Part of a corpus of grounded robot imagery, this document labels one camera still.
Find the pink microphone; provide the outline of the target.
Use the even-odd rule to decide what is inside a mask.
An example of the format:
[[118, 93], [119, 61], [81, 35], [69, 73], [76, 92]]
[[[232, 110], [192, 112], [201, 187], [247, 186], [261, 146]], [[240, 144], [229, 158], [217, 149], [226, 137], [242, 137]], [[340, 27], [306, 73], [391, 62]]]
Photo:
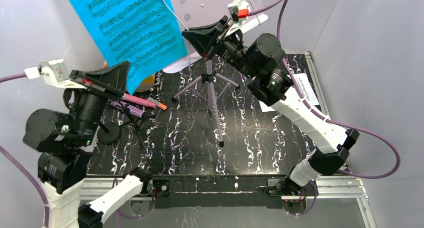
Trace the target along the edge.
[[128, 102], [132, 102], [132, 103], [144, 106], [144, 107], [150, 107], [150, 108], [156, 108], [157, 107], [153, 102], [150, 102], [146, 99], [142, 99], [142, 98], [139, 98], [139, 97], [127, 94], [127, 93], [125, 93], [123, 95], [122, 99], [125, 100], [125, 101], [128, 101]]

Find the black round-base desktop mic stand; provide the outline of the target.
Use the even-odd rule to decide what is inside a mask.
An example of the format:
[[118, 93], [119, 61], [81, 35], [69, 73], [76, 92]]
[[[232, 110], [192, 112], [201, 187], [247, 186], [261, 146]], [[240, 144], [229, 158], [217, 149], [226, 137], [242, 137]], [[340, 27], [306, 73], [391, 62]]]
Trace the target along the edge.
[[122, 135], [122, 128], [117, 123], [100, 123], [99, 127], [97, 139], [103, 145], [111, 145], [117, 142]]

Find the purple tripod music stand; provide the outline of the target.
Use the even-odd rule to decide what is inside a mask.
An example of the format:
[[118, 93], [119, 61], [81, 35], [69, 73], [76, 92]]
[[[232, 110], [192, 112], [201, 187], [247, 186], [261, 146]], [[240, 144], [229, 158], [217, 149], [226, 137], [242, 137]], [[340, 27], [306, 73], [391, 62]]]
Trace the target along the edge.
[[[246, 0], [246, 1], [249, 3], [250, 9], [252, 9], [251, 2], [250, 2], [251, 0]], [[229, 17], [227, 29], [218, 37], [218, 41], [224, 40], [224, 39], [231, 39], [233, 42], [235, 42], [238, 45], [239, 48], [241, 48], [243, 45], [242, 34], [245, 32], [248, 32], [249, 30], [260, 25], [262, 22], [268, 19], [268, 16], [266, 14], [263, 14], [262, 12], [254, 11], [253, 14], [256, 16], [256, 18], [254, 18], [253, 21], [248, 21], [248, 18], [247, 18], [245, 24], [241, 27], [241, 29], [237, 30], [236, 32], [232, 33], [229, 36], [226, 36], [229, 30], [229, 23], [231, 22], [231, 18]], [[182, 60], [172, 65], [172, 67], [183, 69], [186, 66], [190, 66], [192, 64], [191, 59], [199, 60], [203, 58], [206, 62], [206, 73], [201, 74], [193, 82], [191, 82], [189, 85], [184, 87], [181, 91], [179, 91], [176, 95], [174, 95], [171, 99], [172, 99], [172, 102], [177, 102], [178, 101], [177, 99], [188, 90], [191, 90], [193, 93], [197, 94], [197, 96], [204, 99], [208, 103], [207, 107], [209, 111], [213, 113], [215, 116], [216, 126], [218, 131], [219, 146], [222, 148], [224, 146], [224, 140], [223, 140], [221, 122], [220, 122], [219, 111], [217, 106], [217, 100], [221, 97], [221, 95], [220, 94], [216, 95], [216, 92], [214, 89], [215, 88], [214, 82], [216, 81], [216, 78], [219, 78], [227, 83], [226, 87], [228, 87], [229, 85], [233, 85], [237, 90], [240, 88], [240, 85], [222, 76], [221, 74], [217, 73], [217, 71], [212, 67], [213, 66], [212, 59], [215, 56], [218, 56], [216, 45], [217, 43], [214, 44], [214, 46], [209, 51], [209, 54], [207, 54], [205, 57], [200, 56], [196, 52], [196, 53], [188, 55], [187, 57], [183, 58]]]

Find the black tripod microphone stand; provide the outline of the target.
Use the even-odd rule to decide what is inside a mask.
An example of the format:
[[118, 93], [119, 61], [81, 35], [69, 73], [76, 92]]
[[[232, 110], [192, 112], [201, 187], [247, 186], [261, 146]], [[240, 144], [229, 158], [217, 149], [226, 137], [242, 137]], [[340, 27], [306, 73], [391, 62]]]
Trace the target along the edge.
[[128, 130], [130, 130], [131, 128], [134, 128], [136, 131], [137, 141], [139, 142], [139, 144], [141, 144], [141, 139], [140, 139], [141, 126], [147, 119], [156, 119], [156, 115], [151, 114], [146, 116], [145, 114], [142, 114], [140, 118], [136, 118], [134, 115], [131, 114], [129, 108], [124, 108], [123, 112], [129, 118], [129, 121], [119, 125], [119, 127], [122, 129], [124, 126], [128, 125], [129, 126]]

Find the blue sheet music page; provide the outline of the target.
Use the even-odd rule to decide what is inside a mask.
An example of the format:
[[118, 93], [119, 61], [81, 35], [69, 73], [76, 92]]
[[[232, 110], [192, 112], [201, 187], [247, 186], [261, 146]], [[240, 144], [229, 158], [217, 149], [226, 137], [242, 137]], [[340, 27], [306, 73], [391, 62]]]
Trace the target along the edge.
[[130, 62], [130, 94], [188, 54], [170, 1], [69, 0], [108, 65]]

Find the white sheet music book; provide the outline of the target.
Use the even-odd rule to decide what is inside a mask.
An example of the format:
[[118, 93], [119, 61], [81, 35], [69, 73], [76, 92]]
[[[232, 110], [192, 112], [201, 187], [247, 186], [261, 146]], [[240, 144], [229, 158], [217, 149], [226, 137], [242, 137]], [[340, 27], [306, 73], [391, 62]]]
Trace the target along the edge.
[[[308, 80], [308, 76], [306, 73], [299, 73], [299, 74], [293, 74], [300, 91], [303, 95], [303, 97], [308, 101], [309, 105], [316, 107], [320, 111], [320, 103], [319, 100], [310, 85], [310, 82]], [[297, 91], [294, 87], [290, 88], [286, 93], [285, 96], [288, 98], [288, 95], [295, 95], [297, 96]], [[271, 112], [275, 111], [270, 106], [267, 106], [265, 103], [259, 101], [260, 108], [262, 112]]]

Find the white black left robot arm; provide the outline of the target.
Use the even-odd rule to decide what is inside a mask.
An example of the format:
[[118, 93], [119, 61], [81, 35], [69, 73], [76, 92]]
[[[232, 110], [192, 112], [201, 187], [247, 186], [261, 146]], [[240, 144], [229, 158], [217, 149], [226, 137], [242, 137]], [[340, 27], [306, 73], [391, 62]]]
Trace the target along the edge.
[[25, 69], [28, 79], [41, 77], [45, 84], [62, 88], [69, 110], [61, 113], [38, 109], [27, 119], [23, 142], [40, 152], [37, 175], [46, 196], [46, 228], [101, 228], [105, 221], [130, 198], [142, 193], [152, 174], [135, 168], [100, 198], [81, 204], [81, 189], [92, 154], [90, 146], [110, 100], [121, 99], [126, 91], [130, 63], [94, 71], [68, 72], [63, 59], [43, 61]]

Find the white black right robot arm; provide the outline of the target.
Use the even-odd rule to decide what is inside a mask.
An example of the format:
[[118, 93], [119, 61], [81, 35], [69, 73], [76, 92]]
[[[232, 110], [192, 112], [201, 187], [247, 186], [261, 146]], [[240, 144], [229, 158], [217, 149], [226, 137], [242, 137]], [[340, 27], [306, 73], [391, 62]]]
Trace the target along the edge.
[[285, 63], [286, 53], [279, 39], [262, 33], [245, 46], [240, 29], [231, 32], [230, 19], [192, 27], [182, 36], [206, 59], [214, 55], [250, 79], [252, 95], [300, 128], [315, 143], [315, 149], [276, 184], [266, 188], [270, 196], [298, 194], [321, 175], [336, 173], [345, 163], [359, 133], [331, 124], [319, 110], [309, 105]]

